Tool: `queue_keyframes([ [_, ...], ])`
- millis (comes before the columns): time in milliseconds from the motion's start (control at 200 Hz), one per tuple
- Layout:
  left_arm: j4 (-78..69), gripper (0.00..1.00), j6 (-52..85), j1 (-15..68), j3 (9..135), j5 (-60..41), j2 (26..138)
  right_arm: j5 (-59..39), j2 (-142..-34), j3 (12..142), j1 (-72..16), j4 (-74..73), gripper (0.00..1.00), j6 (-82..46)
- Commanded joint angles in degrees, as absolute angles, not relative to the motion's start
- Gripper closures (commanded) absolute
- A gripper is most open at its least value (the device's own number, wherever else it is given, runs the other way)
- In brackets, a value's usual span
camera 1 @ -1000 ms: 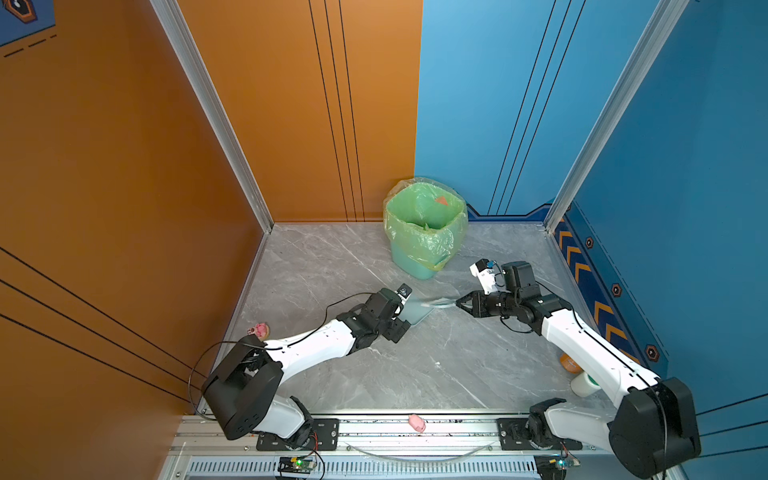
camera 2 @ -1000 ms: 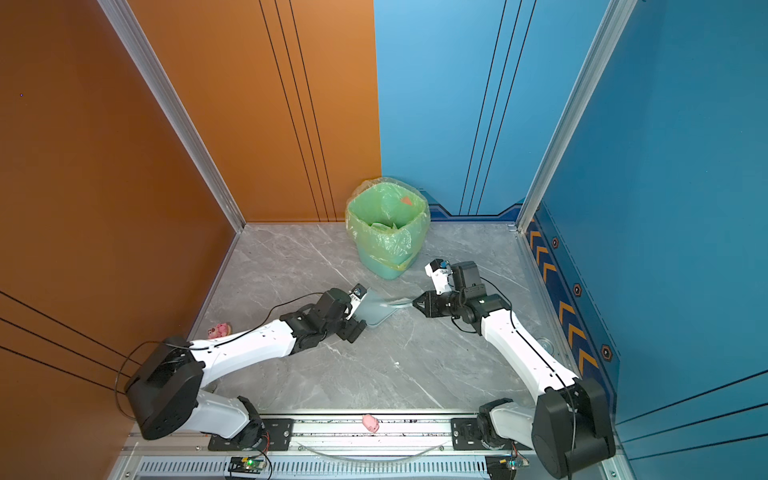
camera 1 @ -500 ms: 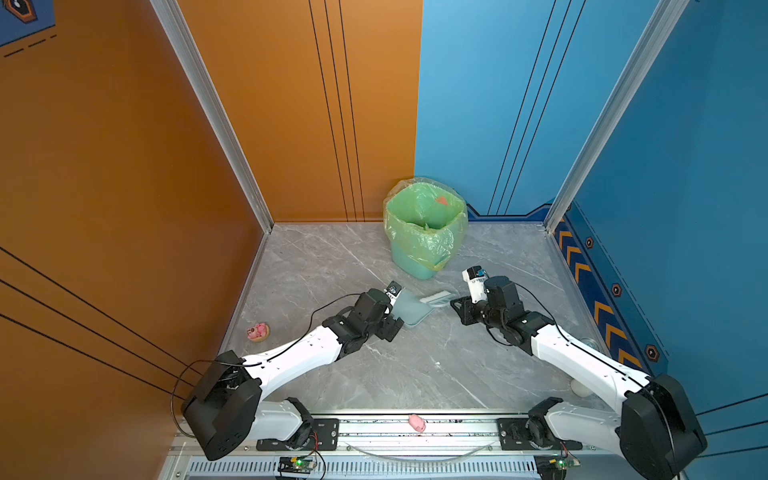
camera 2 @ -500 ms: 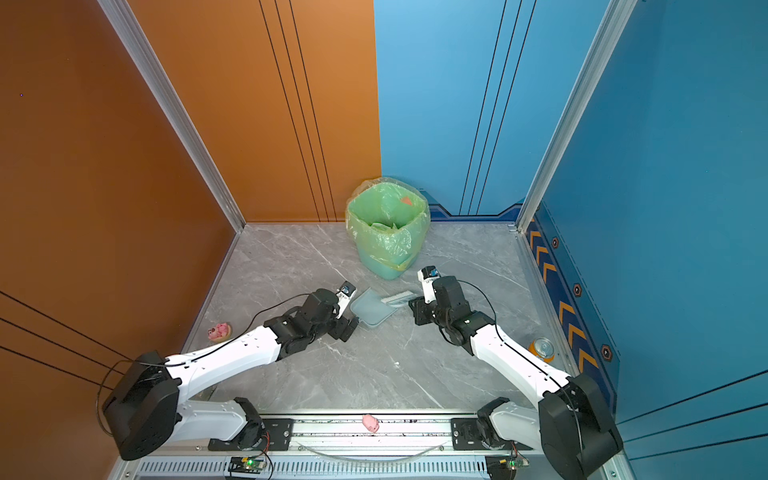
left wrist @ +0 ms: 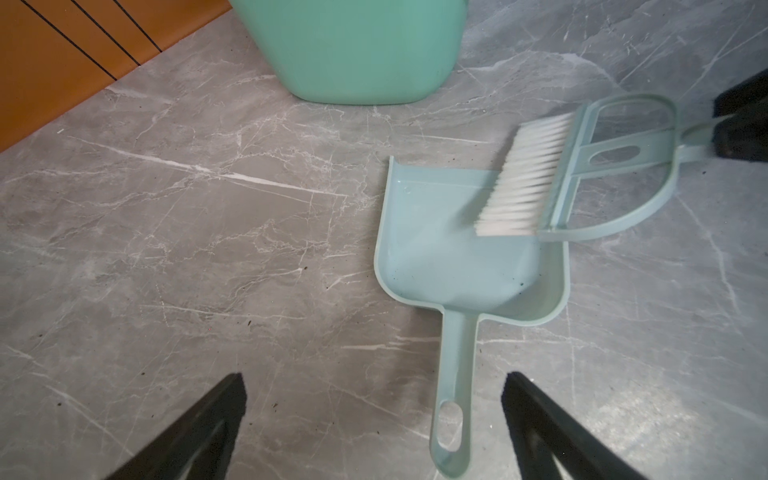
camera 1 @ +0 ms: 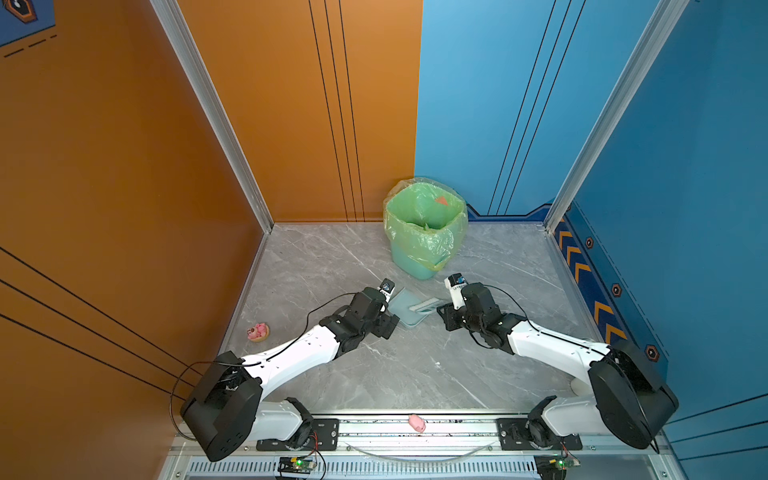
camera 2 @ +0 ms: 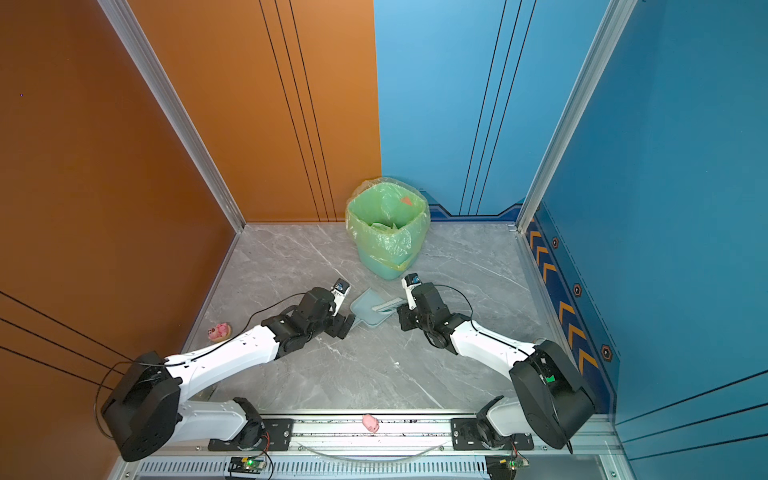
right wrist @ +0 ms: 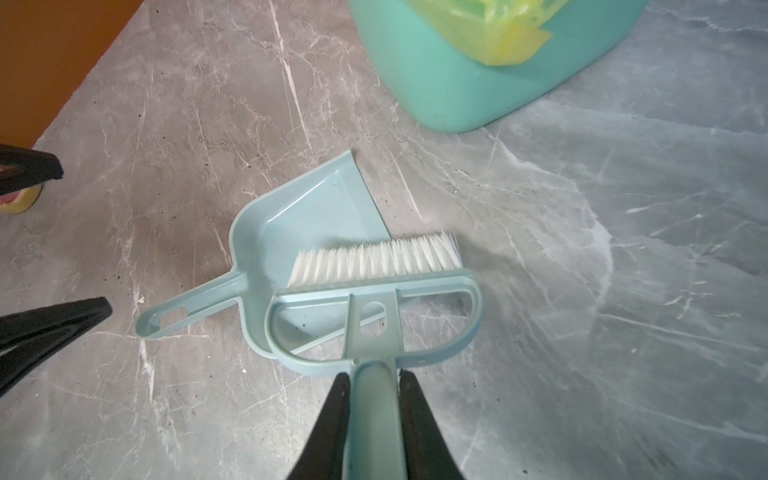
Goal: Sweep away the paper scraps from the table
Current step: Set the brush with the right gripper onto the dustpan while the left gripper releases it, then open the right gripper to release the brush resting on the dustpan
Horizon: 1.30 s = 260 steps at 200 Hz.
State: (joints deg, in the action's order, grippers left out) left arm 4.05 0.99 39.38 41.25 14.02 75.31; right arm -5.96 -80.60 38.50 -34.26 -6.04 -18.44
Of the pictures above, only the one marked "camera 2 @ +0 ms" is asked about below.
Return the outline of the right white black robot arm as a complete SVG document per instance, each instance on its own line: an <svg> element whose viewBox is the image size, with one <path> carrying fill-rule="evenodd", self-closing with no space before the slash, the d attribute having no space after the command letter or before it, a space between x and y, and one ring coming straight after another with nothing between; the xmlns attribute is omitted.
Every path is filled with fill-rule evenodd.
<svg viewBox="0 0 768 480"><path fill-rule="evenodd" d="M523 342L478 325L472 314L454 313L439 285L416 274L402 279L407 302L397 308L403 331L420 330L437 349L478 361L509 379L516 399L489 401L469 423L471 435L496 449L517 435L534 434L547 446L571 449L572 437L597 412L596 395L555 342Z"/></svg>

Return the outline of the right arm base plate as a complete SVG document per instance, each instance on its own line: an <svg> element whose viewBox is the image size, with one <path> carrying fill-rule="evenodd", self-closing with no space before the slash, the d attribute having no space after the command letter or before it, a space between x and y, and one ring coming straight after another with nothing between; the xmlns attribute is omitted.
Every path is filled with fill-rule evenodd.
<svg viewBox="0 0 768 480"><path fill-rule="evenodd" d="M513 434L503 437L496 433L487 421L476 418L452 418L450 420L451 440L456 451L510 450L532 451L533 437L530 434Z"/></svg>

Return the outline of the light green paper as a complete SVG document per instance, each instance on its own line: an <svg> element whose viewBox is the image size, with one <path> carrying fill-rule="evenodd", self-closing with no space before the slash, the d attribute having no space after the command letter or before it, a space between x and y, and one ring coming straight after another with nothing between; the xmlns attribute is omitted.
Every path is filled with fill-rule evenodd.
<svg viewBox="0 0 768 480"><path fill-rule="evenodd" d="M371 227L378 230L378 231L392 231L395 229L395 227L391 225L387 225L384 223L374 222L371 224Z"/></svg>

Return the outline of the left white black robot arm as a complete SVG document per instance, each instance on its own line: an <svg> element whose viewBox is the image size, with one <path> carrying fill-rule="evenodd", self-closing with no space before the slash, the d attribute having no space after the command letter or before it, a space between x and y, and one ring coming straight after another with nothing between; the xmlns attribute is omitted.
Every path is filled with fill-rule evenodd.
<svg viewBox="0 0 768 480"><path fill-rule="evenodd" d="M168 444L207 440L215 447L263 446L266 426L245 398L197 401L206 388L257 365L302 349L325 333L343 339L354 324L340 309L350 285L314 287L298 304L216 345L162 358L139 356L101 407L101 417L121 458L136 462Z"/></svg>

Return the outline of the grey-green plastic dustpan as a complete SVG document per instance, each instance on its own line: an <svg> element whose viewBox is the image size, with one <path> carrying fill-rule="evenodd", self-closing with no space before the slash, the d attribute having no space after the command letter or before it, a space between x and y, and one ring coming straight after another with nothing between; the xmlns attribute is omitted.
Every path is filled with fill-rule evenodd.
<svg viewBox="0 0 768 480"><path fill-rule="evenodd" d="M405 302L400 297L384 299L378 291L369 288L355 299L350 311L356 317L356 323L374 328L381 325Z"/></svg>

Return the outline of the grey-green hand brush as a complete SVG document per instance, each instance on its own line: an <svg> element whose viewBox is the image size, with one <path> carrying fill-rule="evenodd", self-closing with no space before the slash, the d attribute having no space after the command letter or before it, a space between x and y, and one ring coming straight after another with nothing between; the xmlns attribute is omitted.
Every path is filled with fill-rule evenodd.
<svg viewBox="0 0 768 480"><path fill-rule="evenodd" d="M381 303L379 305L375 305L372 307L372 310L381 314L384 314L386 312L392 312L396 311L397 308L403 304L406 304L407 301L402 298L394 298L391 300L388 300L384 303Z"/></svg>

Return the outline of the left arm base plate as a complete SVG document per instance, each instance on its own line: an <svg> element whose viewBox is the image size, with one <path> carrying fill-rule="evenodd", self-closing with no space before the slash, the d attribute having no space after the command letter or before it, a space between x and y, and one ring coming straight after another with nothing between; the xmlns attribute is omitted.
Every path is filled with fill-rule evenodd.
<svg viewBox="0 0 768 480"><path fill-rule="evenodd" d="M291 418L262 419L249 421L244 429L232 440L211 439L209 451L256 451L285 452L289 450L294 420Z"/></svg>

